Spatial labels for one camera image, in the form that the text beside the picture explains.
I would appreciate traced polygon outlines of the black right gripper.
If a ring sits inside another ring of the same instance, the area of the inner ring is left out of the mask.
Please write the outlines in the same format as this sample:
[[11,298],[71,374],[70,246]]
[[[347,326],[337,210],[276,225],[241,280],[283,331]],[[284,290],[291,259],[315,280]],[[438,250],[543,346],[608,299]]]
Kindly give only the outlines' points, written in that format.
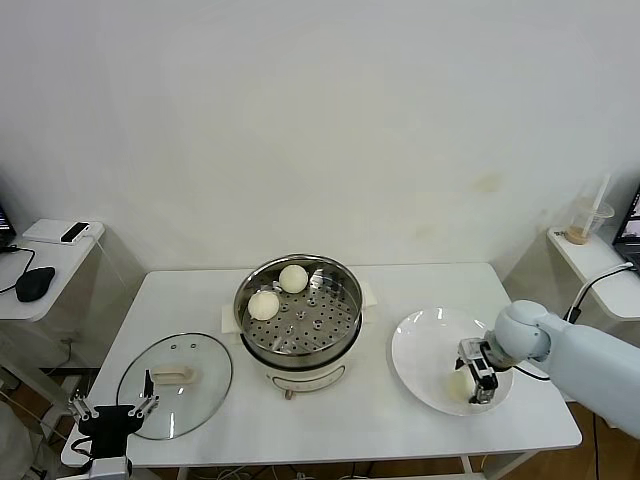
[[472,358],[469,362],[465,358],[458,356],[455,361],[454,370],[457,371],[467,364],[475,382],[475,388],[468,399],[468,403],[491,403],[495,395],[495,390],[498,388],[498,379],[493,367],[483,356]]

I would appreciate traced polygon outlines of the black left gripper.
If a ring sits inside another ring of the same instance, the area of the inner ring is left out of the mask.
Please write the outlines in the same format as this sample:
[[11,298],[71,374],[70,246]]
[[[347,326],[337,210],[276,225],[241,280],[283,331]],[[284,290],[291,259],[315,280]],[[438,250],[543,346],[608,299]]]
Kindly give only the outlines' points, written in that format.
[[73,394],[68,400],[68,409],[79,421],[78,430],[83,435],[77,444],[90,443],[90,458],[125,457],[129,436],[142,428],[158,403],[159,396],[155,394],[149,370],[145,371],[143,390],[135,405],[94,408],[85,395]]

